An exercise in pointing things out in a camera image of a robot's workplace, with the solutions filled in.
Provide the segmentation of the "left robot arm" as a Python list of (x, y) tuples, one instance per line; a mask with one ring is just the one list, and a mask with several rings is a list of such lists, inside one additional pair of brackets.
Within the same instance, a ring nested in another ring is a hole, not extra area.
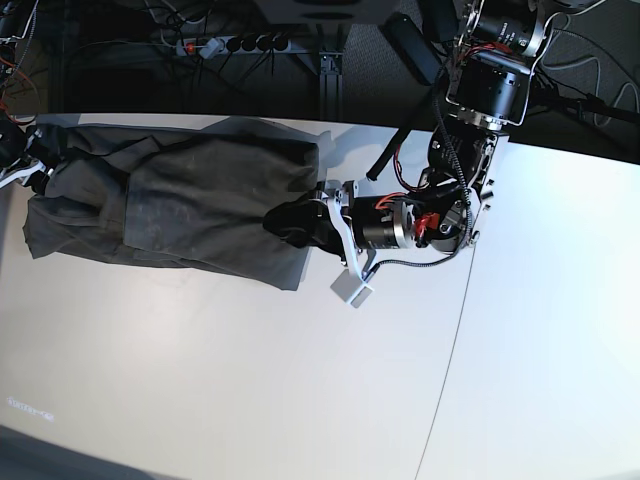
[(380, 250), (432, 247), (446, 257), (473, 244), (490, 196), (489, 169), (504, 128), (525, 119), (538, 64), (552, 42), (552, 22), (581, 15), (590, 1), (424, 1), (423, 24), (396, 14), (383, 25), (414, 65), (428, 93), (367, 172), (403, 173), (401, 147), (421, 114), (436, 127), (418, 181), (360, 197), (354, 183), (320, 183), (272, 209), (264, 228), (287, 244), (337, 255), (352, 277), (368, 280)]

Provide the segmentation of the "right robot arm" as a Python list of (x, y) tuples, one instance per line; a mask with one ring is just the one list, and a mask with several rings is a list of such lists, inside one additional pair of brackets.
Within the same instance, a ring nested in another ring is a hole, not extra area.
[[(10, 84), (22, 80), (33, 91), (35, 83), (22, 70), (22, 63), (33, 41), (37, 22), (36, 1), (1, 3), (1, 96)], [(12, 115), (1, 101), (1, 186), (20, 183), (34, 193), (45, 193), (57, 160), (41, 144), (42, 131), (35, 121)]]

